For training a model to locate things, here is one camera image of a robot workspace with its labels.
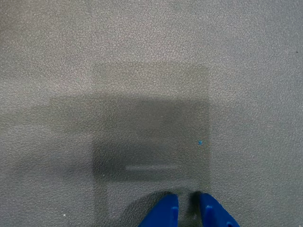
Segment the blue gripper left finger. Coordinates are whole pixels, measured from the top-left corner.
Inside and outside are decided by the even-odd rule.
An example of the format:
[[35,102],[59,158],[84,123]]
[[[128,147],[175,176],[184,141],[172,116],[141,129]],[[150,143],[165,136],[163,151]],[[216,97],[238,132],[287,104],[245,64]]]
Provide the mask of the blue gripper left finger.
[[177,227],[178,196],[167,194],[148,212],[139,227]]

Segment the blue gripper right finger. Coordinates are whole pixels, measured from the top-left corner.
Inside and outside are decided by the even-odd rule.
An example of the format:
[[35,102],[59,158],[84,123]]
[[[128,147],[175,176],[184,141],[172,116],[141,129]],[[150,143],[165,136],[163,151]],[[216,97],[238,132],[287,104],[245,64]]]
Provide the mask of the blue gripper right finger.
[[199,194],[199,209],[204,227],[240,227],[219,201],[208,193]]

